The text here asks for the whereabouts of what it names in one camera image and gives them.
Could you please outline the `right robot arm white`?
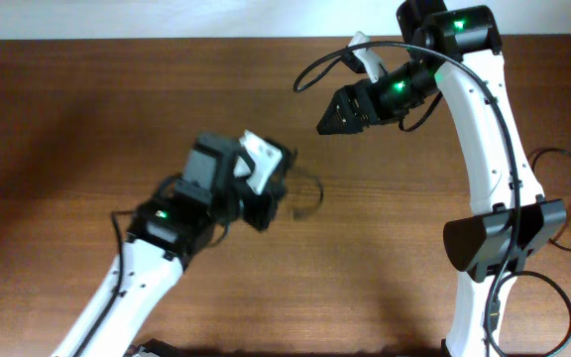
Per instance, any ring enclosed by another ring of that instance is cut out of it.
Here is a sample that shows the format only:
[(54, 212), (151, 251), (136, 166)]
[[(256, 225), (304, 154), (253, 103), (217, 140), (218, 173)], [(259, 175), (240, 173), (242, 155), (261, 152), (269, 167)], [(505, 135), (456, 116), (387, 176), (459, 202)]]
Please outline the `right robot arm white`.
[(441, 350), (446, 356), (497, 356), (510, 290), (526, 260), (564, 222), (564, 204), (546, 198), (525, 156), (492, 11), (405, 1), (397, 19), (409, 61), (386, 71), (376, 43), (356, 35), (335, 57), (362, 79), (335, 92), (316, 129), (321, 135), (357, 134), (401, 123), (429, 96), (447, 102), (466, 165), (471, 215), (443, 230), (458, 283)]

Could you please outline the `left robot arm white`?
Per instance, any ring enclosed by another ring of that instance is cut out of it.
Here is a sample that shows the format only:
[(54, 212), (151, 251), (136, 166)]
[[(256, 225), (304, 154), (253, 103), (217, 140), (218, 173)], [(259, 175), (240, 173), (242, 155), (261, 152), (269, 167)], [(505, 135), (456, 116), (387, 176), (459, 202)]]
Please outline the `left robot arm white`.
[(162, 180), (121, 229), (110, 214), (117, 255), (56, 356), (122, 356), (193, 258), (221, 243), (216, 227), (241, 220), (268, 229), (286, 195), (295, 151), (251, 131), (201, 133), (183, 170)]

